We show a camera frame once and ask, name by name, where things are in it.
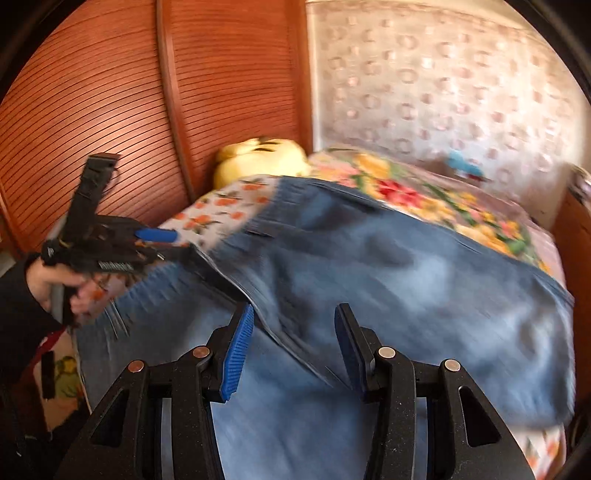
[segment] wooden wardrobe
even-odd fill
[[[86,0],[0,105],[3,242],[37,249],[86,157],[122,155],[100,212],[157,225],[210,189],[221,146],[311,148],[303,0]]]

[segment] red flower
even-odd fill
[[[423,195],[416,190],[393,180],[380,180],[378,191],[386,197],[388,203],[403,207],[420,207],[423,199]]]

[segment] yellow pillow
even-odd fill
[[[296,142],[281,138],[251,138],[228,145],[217,153],[216,159],[219,165],[213,175],[215,189],[251,175],[306,177],[311,171],[304,150]]]

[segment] blue denim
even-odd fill
[[[285,177],[269,206],[208,260],[262,322],[238,392],[213,408],[228,480],[362,477],[376,411],[344,386],[333,326],[341,302],[413,360],[456,358],[509,425],[546,427],[572,413],[568,292],[532,265],[356,190]],[[156,269],[117,306],[133,320],[129,338],[115,341],[105,316],[77,334],[93,406],[129,361],[175,360],[233,310],[179,265]],[[424,406],[418,415],[415,477],[423,478]]]

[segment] person's hand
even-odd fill
[[[74,314],[85,313],[93,300],[95,283],[89,277],[76,273],[65,265],[47,267],[37,258],[27,269],[27,285],[33,297],[45,311],[51,309],[51,286],[66,285],[78,287],[78,292],[70,300]]]

